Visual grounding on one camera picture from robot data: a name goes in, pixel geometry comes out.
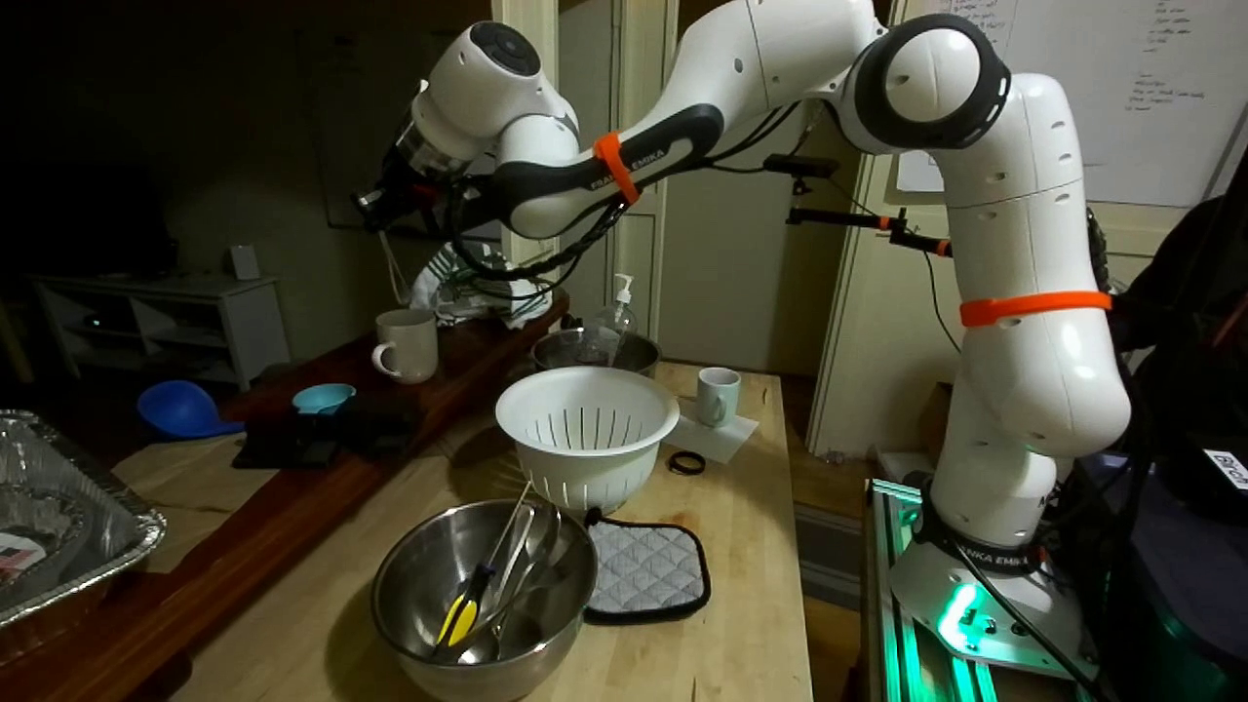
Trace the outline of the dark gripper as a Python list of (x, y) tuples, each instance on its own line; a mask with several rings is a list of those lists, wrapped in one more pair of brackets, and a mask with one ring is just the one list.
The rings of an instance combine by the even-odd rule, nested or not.
[(535, 283), (483, 283), (453, 245), (440, 245), (409, 285), (409, 303), (440, 329), (496, 316), (502, 329), (526, 329), (553, 307), (553, 294)]

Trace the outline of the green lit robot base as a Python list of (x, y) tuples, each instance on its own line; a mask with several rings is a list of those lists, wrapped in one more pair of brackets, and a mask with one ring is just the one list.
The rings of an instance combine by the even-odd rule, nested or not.
[(1072, 589), (935, 541), (912, 483), (866, 483), (864, 652), (870, 702), (1112, 702)]

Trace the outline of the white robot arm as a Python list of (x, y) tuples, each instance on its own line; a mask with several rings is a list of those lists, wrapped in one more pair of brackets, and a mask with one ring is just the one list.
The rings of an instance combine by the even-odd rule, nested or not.
[(943, 176), (965, 357), (929, 505), (965, 541), (1020, 556), (1059, 470), (1122, 439), (1130, 398), (1066, 86), (1012, 71), (972, 19), (890, 28), (873, 0), (721, 0), (682, 33), (656, 104), (596, 142), (572, 138), (532, 41), (481, 19), (418, 86), (361, 214), (561, 238), (727, 162), (803, 99), (829, 103), (851, 143), (920, 149)]

